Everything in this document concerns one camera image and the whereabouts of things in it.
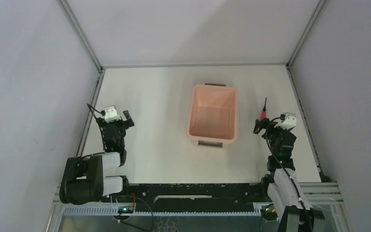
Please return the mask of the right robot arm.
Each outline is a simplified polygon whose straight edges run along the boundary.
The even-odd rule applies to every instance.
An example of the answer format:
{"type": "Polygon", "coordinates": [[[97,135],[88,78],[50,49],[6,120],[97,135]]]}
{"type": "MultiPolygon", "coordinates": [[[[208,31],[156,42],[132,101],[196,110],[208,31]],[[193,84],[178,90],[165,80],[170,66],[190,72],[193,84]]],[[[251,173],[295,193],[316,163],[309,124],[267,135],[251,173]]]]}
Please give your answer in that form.
{"type": "Polygon", "coordinates": [[[322,232],[325,216],[306,199],[291,157],[297,139],[291,132],[295,126],[296,118],[289,115],[256,120],[253,133],[265,131],[262,138],[271,153],[267,161],[269,173],[261,179],[260,196],[271,201],[279,232],[322,232]]]}

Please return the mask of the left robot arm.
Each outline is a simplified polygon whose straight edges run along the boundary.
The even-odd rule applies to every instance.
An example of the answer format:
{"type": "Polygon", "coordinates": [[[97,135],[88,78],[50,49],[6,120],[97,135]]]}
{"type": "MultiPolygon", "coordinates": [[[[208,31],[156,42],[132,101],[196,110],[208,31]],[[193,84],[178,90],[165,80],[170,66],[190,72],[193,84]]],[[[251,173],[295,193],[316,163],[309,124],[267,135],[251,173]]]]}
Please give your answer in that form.
{"type": "Polygon", "coordinates": [[[62,203],[82,205],[99,202],[110,194],[121,202],[131,197],[132,189],[126,185],[128,181],[125,175],[105,174],[107,170],[126,163],[125,136],[127,130],[135,124],[129,111],[124,111],[123,114],[125,119],[113,107],[108,107],[102,117],[96,118],[102,139],[102,152],[67,159],[59,190],[62,203]]]}

